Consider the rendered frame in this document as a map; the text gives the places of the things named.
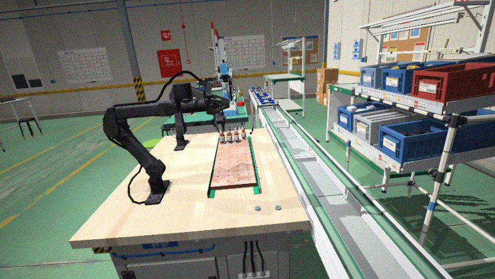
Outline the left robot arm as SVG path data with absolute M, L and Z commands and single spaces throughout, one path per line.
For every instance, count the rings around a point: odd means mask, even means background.
M 203 91 L 192 88 L 192 96 L 194 96 L 196 98 L 203 98 Z M 169 93 L 169 98 L 171 100 L 174 100 L 174 91 L 173 90 Z M 180 151 L 180 150 L 184 150 L 184 148 L 186 147 L 186 145 L 188 143 L 188 139 L 185 140 L 185 137 L 183 136 L 185 134 L 185 132 L 187 131 L 187 129 L 186 129 L 186 125 L 184 122 L 183 113 L 181 111 L 179 111 L 178 113 L 174 113 L 174 115 L 175 115 L 175 126 L 176 126 L 175 138 L 177 141 L 177 144 L 174 148 L 174 151 Z M 215 120 L 221 121 L 221 120 L 223 120 L 223 118 L 225 118 L 225 116 L 215 118 Z

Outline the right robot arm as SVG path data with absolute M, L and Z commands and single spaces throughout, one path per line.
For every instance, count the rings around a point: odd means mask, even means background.
M 127 119 L 147 116 L 165 117 L 179 111 L 183 113 L 194 113 L 193 99 L 183 100 L 192 97 L 191 83 L 178 83 L 172 87 L 175 101 L 165 100 L 162 102 L 110 107 L 107 109 L 105 115 L 104 133 L 121 143 L 139 161 L 146 170 L 145 173 L 149 176 L 148 183 L 151 191 L 145 201 L 145 206 L 161 203 L 170 184 L 170 180 L 162 180 L 162 175 L 166 170 L 165 164 L 160 159 L 154 157 L 137 140 L 129 129 L 130 126 L 127 123 Z

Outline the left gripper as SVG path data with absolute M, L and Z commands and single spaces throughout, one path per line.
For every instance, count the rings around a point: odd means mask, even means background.
M 221 120 L 221 121 L 216 121 L 215 118 L 222 117 L 222 116 L 224 116 L 224 112 L 218 112 L 217 114 L 213 115 L 213 119 L 211 119 L 211 123 L 213 123 L 213 126 L 217 129 L 218 133 L 219 133 L 219 127 L 218 127 L 219 123 L 221 123 L 222 129 L 224 131 L 226 117 L 223 118 L 223 120 Z

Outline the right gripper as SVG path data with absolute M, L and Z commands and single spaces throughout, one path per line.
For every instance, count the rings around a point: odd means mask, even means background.
M 206 96 L 206 92 L 205 92 L 205 89 L 207 86 L 206 82 L 201 81 L 200 86 L 204 87 L 204 91 L 203 91 L 203 97 L 204 98 L 198 98 L 198 99 L 192 100 L 192 105 L 193 105 L 193 109 L 194 109 L 195 113 L 206 111 L 206 114 L 215 115 L 215 114 L 221 112 L 222 110 L 224 110 L 230 106 L 230 99 L 218 96 L 216 94 L 211 94 L 211 95 Z M 216 98 L 220 98 L 222 100 L 225 100 L 226 102 L 221 101 L 221 100 L 217 100 Z M 217 105 L 217 103 L 220 103 L 220 104 Z M 225 104 L 226 104 L 226 106 L 216 110 L 217 108 L 219 108 Z

